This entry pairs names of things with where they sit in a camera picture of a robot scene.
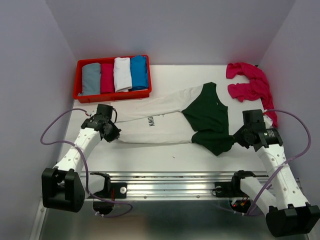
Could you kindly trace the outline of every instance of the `green t-shirt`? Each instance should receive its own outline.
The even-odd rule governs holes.
[[[200,95],[181,112],[196,132],[191,141],[218,156],[229,151],[235,140],[229,135],[228,107],[219,100],[216,87],[213,82],[204,84]]]

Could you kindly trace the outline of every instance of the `white work surface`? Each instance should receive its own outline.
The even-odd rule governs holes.
[[[243,125],[242,111],[263,109],[261,100],[239,102],[232,99],[227,86],[248,83],[245,76],[226,79],[226,65],[152,65],[150,66],[152,92],[150,98],[165,95],[208,82],[217,85],[220,101],[228,106],[229,133],[233,135]],[[74,108],[88,112],[97,109],[96,103],[74,101]],[[82,111],[73,111],[65,139],[74,141],[80,126],[87,116]],[[69,145],[64,144],[59,159]],[[232,149],[215,156],[209,150],[195,143],[175,145],[128,144],[119,141],[111,143],[102,140],[88,159],[89,171],[101,172],[236,172],[238,170],[265,171],[253,149],[246,149],[235,143]]]

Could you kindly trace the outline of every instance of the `metal floor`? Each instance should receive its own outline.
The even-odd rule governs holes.
[[[273,240],[264,216],[243,217],[218,209],[226,201],[146,201],[113,219],[94,215],[92,201],[78,213],[48,209],[41,240]],[[123,211],[117,207],[113,213]],[[278,240],[307,240],[306,235]]]

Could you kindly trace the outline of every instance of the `lavender wall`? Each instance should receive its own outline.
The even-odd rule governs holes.
[[[41,196],[41,173],[59,146],[45,127],[70,108],[75,58],[43,0],[0,2],[0,238],[25,240]],[[48,134],[64,136],[66,119]]]
[[[46,0],[77,59],[258,64],[295,0]]]
[[[266,73],[275,107],[297,114],[309,127],[312,145],[291,164],[310,203],[320,206],[320,1],[297,1],[266,52],[260,67]],[[279,114],[279,130],[287,156],[307,144],[304,129],[289,116]],[[320,224],[317,225],[320,236]]]

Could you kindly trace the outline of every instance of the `red plastic bin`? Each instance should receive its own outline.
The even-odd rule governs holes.
[[[139,91],[128,91],[128,92],[115,92],[115,93],[103,93],[99,95],[87,95],[78,96],[82,93],[82,67],[87,64],[100,63],[100,64],[114,64],[115,58],[117,57],[107,57],[107,58],[96,58],[96,59],[83,59],[79,60],[76,65],[75,81],[73,87],[73,98],[79,100],[80,103],[95,103],[95,102],[105,102],[105,101],[117,101],[125,99],[143,99],[149,97],[152,87],[151,87],[151,76],[150,76],[150,65],[149,57],[147,55],[141,55],[146,57],[146,67],[148,71],[148,81],[149,88]],[[121,58],[133,58],[135,56],[122,56]]]

